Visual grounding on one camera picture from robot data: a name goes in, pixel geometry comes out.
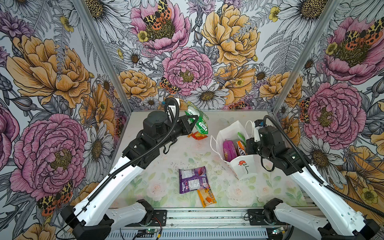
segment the pink package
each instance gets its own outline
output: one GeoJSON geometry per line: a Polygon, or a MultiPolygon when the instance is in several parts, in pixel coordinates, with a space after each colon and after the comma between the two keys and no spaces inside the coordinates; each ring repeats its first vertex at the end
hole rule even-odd
{"type": "Polygon", "coordinates": [[[227,162],[232,161],[237,157],[235,145],[231,140],[226,140],[223,143],[224,158],[227,162]]]}

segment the purple snack bag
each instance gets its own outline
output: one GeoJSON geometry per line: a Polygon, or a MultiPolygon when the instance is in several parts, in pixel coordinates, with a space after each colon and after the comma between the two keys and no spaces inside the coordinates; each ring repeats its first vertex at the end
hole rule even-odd
{"type": "Polygon", "coordinates": [[[181,194],[209,186],[205,167],[188,170],[179,169],[179,179],[181,194]]]}

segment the table surface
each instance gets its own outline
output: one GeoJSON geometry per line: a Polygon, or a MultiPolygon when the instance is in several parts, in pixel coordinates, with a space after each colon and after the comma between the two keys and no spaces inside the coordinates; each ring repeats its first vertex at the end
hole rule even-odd
{"type": "MultiPolygon", "coordinates": [[[[153,207],[202,207],[197,191],[179,193],[179,169],[205,166],[212,193],[217,201],[209,207],[261,207],[270,199],[282,199],[291,206],[306,206],[300,187],[280,169],[267,172],[255,156],[257,175],[238,180],[232,170],[210,146],[210,136],[239,120],[245,126],[248,120],[262,119],[262,111],[207,111],[209,137],[195,140],[181,136],[171,146],[168,154],[161,154],[137,176],[117,197],[112,207],[126,207],[139,199],[147,200],[153,207]]],[[[149,112],[133,112],[118,148],[115,162],[132,141],[149,112]]],[[[264,160],[269,169],[272,163],[264,160]]]]}

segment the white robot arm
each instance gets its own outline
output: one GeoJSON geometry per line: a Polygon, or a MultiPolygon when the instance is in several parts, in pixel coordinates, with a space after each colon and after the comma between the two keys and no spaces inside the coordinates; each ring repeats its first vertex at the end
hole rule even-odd
{"type": "MultiPolygon", "coordinates": [[[[129,143],[123,157],[118,160],[108,176],[75,207],[67,206],[62,210],[61,216],[73,228],[73,235],[77,240],[104,240],[112,230],[131,223],[146,225],[150,222],[154,210],[145,200],[139,200],[122,209],[108,208],[129,182],[159,155],[161,146],[167,142],[175,142],[180,135],[191,133],[197,118],[189,124],[188,119],[194,116],[178,118],[178,113],[176,107],[175,118],[171,116],[172,121],[160,111],[150,113],[143,122],[144,130],[129,143]],[[172,132],[173,136],[167,135],[168,132],[172,132]]],[[[379,231],[378,224],[373,220],[364,219],[361,212],[354,211],[337,193],[330,190],[309,159],[305,157],[307,164],[304,164],[296,150],[285,147],[281,133],[275,127],[263,127],[262,122],[265,122],[265,119],[255,121],[255,139],[247,140],[246,152],[259,154],[262,159],[272,161],[274,166],[289,175],[305,190],[326,217],[312,216],[288,206],[279,199],[272,199],[264,206],[266,222],[286,222],[319,240],[371,239],[379,231]]]]}

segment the floral wallpaper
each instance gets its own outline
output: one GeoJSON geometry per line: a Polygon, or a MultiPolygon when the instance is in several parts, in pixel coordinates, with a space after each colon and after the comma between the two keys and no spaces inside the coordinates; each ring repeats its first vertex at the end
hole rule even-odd
{"type": "MultiPolygon", "coordinates": [[[[61,1],[64,15],[83,29],[72,1],[61,1]]],[[[85,2],[133,109],[161,108],[171,96],[202,109],[268,109],[327,0],[85,2]]]]}
{"type": "MultiPolygon", "coordinates": [[[[384,2],[346,0],[277,117],[338,191],[384,210],[384,2]]],[[[348,202],[383,230],[384,218],[348,202]]],[[[384,239],[383,231],[378,239],[384,239]]]]}
{"type": "Polygon", "coordinates": [[[54,240],[60,210],[109,171],[127,114],[67,1],[1,0],[0,32],[0,235],[54,240]]]}

